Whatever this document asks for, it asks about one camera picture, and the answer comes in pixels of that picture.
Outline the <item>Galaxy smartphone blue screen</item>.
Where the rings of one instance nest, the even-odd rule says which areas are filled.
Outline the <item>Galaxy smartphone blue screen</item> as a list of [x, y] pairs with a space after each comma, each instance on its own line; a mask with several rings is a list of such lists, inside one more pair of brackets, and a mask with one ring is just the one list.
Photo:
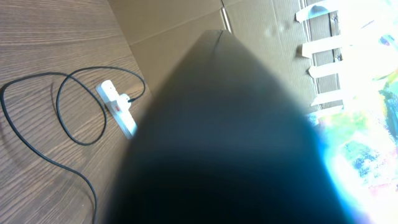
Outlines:
[[296, 14], [309, 21], [336, 12], [339, 33], [307, 42], [311, 57], [339, 50], [340, 58], [308, 69], [313, 78], [337, 75], [340, 87], [311, 114], [327, 144], [328, 168], [356, 223], [397, 222], [397, 2], [320, 1]]

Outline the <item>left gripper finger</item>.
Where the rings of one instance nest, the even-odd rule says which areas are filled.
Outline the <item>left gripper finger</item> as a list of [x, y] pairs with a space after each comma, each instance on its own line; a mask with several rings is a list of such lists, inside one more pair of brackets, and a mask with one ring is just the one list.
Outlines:
[[121, 164], [106, 223], [348, 223], [325, 146], [240, 42], [193, 46]]

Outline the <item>white power strip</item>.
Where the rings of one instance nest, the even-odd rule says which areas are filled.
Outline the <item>white power strip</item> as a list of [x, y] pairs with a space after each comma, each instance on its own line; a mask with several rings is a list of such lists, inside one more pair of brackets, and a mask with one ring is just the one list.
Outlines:
[[121, 131], [127, 139], [132, 139], [137, 130], [137, 124], [129, 111], [132, 105], [129, 102], [130, 97], [124, 93], [119, 94], [111, 80], [105, 80], [97, 85], [96, 91], [121, 128]]

